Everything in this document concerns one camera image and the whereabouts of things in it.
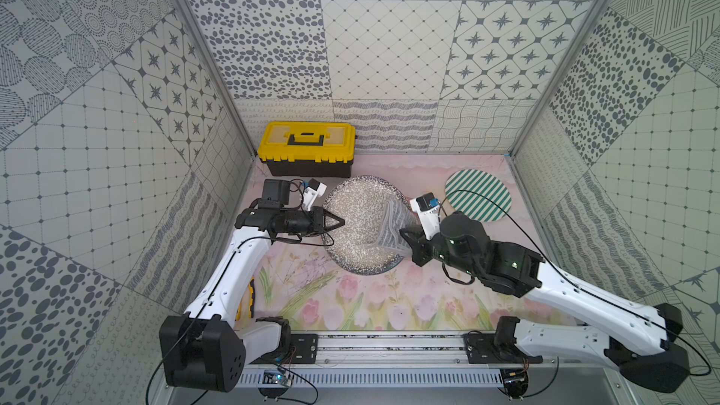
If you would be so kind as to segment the speckled grey plate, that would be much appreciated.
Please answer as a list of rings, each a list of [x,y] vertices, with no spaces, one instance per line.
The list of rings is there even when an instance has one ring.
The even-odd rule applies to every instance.
[[[396,249],[380,243],[386,231],[388,206],[410,210],[397,187],[374,175],[360,175],[341,182],[322,207],[344,224],[322,237],[330,257],[342,269],[360,276],[375,276],[395,268],[403,259]]]

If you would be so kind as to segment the grey wiping cloth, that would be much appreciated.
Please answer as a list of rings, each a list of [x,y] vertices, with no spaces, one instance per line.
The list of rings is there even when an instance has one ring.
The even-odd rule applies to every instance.
[[[401,236],[401,230],[419,225],[419,219],[403,201],[392,200],[384,208],[376,245],[401,257],[411,257],[411,246]]]

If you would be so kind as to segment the green striped plate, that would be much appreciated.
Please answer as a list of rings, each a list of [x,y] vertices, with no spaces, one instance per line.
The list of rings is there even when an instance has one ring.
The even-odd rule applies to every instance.
[[[513,204],[511,193],[502,180],[477,169],[451,174],[444,189],[446,199],[455,211],[480,222],[504,218]]]

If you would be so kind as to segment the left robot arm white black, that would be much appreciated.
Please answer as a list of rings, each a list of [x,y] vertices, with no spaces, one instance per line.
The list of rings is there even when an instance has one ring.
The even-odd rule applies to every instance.
[[[259,359],[281,363],[292,352],[292,331],[283,317],[259,318],[241,332],[234,326],[254,272],[275,243],[304,245],[341,228],[345,221],[317,200],[324,183],[268,179],[262,195],[236,218],[227,249],[200,294],[159,330],[168,386],[232,391],[245,366]]]

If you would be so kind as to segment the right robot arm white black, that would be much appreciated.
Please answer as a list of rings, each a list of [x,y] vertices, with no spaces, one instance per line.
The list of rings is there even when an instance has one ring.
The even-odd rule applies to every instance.
[[[577,319],[575,326],[562,326],[502,317],[496,346],[513,362],[579,360],[661,393],[676,391],[690,375],[687,350],[677,342],[683,317],[673,305],[645,306],[599,289],[536,251],[491,239],[480,222],[461,212],[445,219],[424,212],[420,224],[399,234],[419,266],[436,260],[495,293],[526,297]]]

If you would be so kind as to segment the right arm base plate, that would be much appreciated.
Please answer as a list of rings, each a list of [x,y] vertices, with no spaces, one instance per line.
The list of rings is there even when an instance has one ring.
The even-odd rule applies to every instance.
[[[462,336],[465,354],[471,365],[541,364],[542,356],[528,356],[512,345],[495,342],[495,335],[472,331]]]

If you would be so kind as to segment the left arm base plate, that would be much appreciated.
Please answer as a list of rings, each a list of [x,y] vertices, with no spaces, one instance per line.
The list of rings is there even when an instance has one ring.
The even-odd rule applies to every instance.
[[[264,357],[281,365],[313,365],[317,360],[318,346],[317,334],[291,334],[275,352]]]

